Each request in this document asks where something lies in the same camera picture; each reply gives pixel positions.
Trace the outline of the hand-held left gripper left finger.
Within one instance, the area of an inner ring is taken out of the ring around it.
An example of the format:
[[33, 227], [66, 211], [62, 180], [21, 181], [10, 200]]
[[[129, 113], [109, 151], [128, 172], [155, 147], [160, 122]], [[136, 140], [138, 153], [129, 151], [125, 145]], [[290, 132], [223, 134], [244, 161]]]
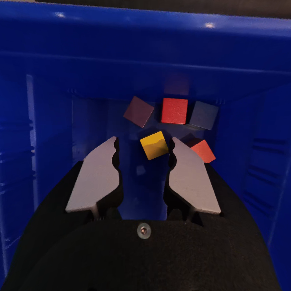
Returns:
[[84, 158], [65, 211], [90, 211], [94, 217], [105, 217], [123, 198], [119, 140], [113, 136]]

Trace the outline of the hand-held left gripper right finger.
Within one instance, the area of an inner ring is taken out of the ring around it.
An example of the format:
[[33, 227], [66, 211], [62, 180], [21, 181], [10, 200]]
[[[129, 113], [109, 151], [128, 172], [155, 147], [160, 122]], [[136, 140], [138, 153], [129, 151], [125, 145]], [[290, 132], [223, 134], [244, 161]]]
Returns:
[[176, 137], [170, 139], [164, 202], [168, 219], [175, 209], [181, 212], [183, 220], [191, 213], [221, 214], [204, 161]]

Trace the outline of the orange wooden cube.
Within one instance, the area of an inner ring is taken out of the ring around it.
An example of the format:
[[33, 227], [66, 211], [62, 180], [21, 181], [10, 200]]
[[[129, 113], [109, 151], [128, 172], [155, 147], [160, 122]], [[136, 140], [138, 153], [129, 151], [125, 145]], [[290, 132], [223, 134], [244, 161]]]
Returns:
[[211, 163], [216, 159], [216, 156], [205, 139], [192, 136], [184, 137], [181, 141], [194, 151], [204, 163]]

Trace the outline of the yellow wooden cube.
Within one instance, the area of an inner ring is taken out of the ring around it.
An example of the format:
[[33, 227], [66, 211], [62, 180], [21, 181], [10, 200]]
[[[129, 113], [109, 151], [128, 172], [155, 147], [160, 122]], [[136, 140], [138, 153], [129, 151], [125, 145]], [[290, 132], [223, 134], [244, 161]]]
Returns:
[[149, 161], [169, 153], [162, 131], [140, 139], [140, 143]]

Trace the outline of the dark blue wooden cube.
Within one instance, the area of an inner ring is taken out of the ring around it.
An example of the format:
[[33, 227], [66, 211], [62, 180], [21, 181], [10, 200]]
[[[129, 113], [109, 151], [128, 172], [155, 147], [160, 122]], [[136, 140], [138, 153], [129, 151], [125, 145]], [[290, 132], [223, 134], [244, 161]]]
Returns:
[[219, 107], [196, 101], [187, 126], [197, 130], [212, 130]]

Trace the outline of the red wooden cube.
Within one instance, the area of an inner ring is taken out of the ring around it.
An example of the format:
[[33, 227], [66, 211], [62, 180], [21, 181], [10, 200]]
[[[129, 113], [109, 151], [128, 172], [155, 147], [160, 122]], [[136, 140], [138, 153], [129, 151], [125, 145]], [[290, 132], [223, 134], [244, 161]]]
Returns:
[[187, 99], [163, 98], [161, 123], [185, 125], [187, 108]]

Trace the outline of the purple wooden cube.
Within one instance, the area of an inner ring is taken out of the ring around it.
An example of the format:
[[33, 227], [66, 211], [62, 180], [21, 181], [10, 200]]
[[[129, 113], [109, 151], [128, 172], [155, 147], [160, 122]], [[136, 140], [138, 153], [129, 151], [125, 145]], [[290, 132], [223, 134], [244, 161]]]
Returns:
[[153, 111], [154, 107], [152, 105], [136, 96], [133, 96], [123, 117], [140, 128], [144, 128]]

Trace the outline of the blue plastic storage bin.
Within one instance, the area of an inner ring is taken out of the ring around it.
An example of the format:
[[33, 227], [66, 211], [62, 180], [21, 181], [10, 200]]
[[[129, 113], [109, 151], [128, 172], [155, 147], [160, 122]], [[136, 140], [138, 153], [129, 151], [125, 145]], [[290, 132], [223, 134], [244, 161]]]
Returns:
[[[290, 20], [1, 1], [0, 50], [1, 290], [290, 290]], [[185, 125], [161, 123], [165, 97]], [[187, 126], [196, 101], [212, 130]], [[167, 218], [169, 153], [140, 143], [158, 131], [206, 140], [220, 215]], [[122, 203], [67, 213], [113, 136]]]

